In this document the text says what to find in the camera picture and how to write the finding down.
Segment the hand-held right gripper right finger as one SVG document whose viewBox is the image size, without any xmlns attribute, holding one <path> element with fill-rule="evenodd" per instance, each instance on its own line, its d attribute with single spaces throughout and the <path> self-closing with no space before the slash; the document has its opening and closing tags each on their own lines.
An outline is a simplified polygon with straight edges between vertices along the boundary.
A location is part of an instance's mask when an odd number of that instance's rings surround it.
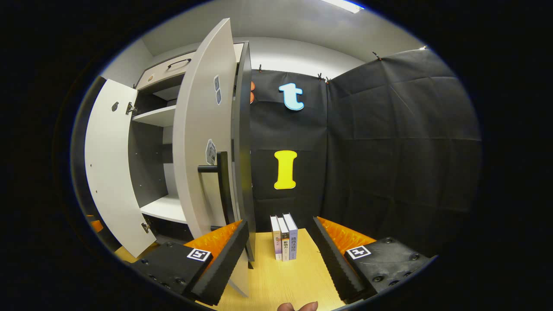
<svg viewBox="0 0 553 311">
<path fill-rule="evenodd" d="M 311 222 L 311 238 L 346 304 L 388 292 L 432 263 L 395 238 L 376 240 L 319 216 Z"/>
</svg>

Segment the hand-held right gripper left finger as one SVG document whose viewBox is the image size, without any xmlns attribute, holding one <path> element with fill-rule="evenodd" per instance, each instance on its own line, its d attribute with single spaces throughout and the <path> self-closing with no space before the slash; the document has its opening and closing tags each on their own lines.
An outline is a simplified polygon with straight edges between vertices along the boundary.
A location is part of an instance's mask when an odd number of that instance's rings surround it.
<svg viewBox="0 0 553 311">
<path fill-rule="evenodd" d="M 177 295 L 217 305 L 248 239 L 248 222 L 239 220 L 185 244 L 166 242 L 132 269 Z"/>
</svg>

